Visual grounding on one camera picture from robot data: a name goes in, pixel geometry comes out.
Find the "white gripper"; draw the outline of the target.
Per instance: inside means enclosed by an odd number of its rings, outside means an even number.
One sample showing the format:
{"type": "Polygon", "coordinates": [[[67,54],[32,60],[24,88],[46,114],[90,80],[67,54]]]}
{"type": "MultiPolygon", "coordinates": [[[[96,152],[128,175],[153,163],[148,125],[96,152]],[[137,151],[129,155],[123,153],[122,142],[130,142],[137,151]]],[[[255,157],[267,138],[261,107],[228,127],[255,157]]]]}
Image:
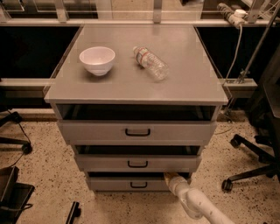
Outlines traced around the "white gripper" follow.
{"type": "Polygon", "coordinates": [[[187,180],[179,176],[176,172],[165,172],[164,181],[170,191],[180,199],[183,199],[191,188],[187,180]]]}

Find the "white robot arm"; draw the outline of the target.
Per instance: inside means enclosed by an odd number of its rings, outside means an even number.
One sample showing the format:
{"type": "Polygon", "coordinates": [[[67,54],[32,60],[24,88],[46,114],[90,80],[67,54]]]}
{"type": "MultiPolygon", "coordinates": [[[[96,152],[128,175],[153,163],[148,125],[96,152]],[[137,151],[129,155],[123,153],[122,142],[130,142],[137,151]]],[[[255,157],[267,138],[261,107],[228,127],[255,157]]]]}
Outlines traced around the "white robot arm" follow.
{"type": "Polygon", "coordinates": [[[176,172],[165,172],[164,180],[192,219],[205,217],[210,224],[235,224],[201,190],[191,187],[187,180],[176,172]]]}

